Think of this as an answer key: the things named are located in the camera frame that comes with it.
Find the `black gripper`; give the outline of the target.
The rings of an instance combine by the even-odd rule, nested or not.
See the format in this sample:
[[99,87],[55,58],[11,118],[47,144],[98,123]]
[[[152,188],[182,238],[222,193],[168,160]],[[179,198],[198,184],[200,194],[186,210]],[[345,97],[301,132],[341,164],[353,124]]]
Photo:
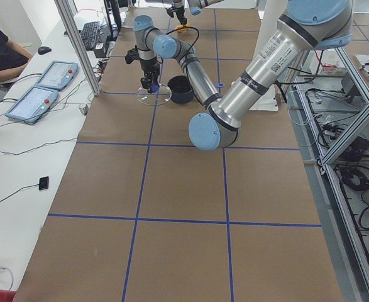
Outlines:
[[142,88],[148,92],[157,92],[159,89],[158,77],[160,75],[160,64],[155,52],[152,50],[142,50],[136,46],[128,50],[125,55],[125,62],[127,64],[131,64],[134,60],[140,62],[143,71],[143,77],[140,80]]
[[171,7],[166,9],[167,14],[171,18],[176,14],[176,17],[180,22],[186,22],[184,4],[185,2],[183,0],[172,0]]

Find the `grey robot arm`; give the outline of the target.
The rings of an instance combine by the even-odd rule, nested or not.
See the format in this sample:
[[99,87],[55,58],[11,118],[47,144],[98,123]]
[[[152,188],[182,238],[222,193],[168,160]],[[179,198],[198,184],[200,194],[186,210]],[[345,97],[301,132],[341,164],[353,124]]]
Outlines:
[[180,21],[180,24],[185,25],[187,23],[187,18],[185,17],[185,2],[187,2],[189,6],[191,15],[195,16],[200,14],[203,8],[220,3],[222,1],[223,0],[173,0],[168,1],[168,7],[165,8],[165,10],[171,18],[176,16]]
[[286,72],[305,52],[343,47],[353,32],[353,1],[280,1],[274,32],[263,46],[258,35],[245,31],[246,20],[256,13],[228,9],[218,11],[212,1],[183,1],[184,14],[199,9],[198,21],[209,21],[210,32],[199,31],[194,42],[177,33],[158,29],[147,10],[135,9],[128,22],[133,45],[124,61],[140,66],[135,99],[154,106],[172,99],[161,83],[162,65],[174,64],[186,76],[199,110],[190,118],[190,143],[203,151],[228,147],[240,138],[241,124],[248,123],[252,106],[279,82],[290,85]]

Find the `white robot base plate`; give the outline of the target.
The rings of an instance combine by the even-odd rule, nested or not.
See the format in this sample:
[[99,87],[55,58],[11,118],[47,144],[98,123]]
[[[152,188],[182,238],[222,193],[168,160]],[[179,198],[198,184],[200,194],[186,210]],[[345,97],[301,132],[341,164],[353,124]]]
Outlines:
[[250,111],[278,111],[277,90],[275,84],[250,108]]

